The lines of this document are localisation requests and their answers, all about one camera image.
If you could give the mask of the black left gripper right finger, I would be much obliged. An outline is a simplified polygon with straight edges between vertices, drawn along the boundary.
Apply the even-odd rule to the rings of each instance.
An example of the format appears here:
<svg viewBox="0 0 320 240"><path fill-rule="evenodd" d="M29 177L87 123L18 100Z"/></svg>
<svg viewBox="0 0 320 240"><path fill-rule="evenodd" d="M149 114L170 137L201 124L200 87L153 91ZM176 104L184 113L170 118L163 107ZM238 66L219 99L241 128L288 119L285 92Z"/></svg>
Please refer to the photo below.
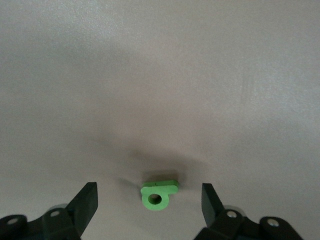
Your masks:
<svg viewBox="0 0 320 240"><path fill-rule="evenodd" d="M211 183L203 183L201 210L206 223L196 240L301 240L284 219L264 216L258 223L239 211L224 207Z"/></svg>

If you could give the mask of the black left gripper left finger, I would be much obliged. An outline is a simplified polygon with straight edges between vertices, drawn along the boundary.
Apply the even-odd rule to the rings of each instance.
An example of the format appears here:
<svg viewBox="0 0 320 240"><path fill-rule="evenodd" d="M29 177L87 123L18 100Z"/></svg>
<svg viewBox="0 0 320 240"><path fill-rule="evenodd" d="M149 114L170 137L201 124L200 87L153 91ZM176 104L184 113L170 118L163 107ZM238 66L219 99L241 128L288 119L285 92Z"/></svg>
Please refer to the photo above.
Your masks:
<svg viewBox="0 0 320 240"><path fill-rule="evenodd" d="M2 240L80 240L98 209L98 185L88 182L65 206L55 207L35 220L24 214L0 219Z"/></svg>

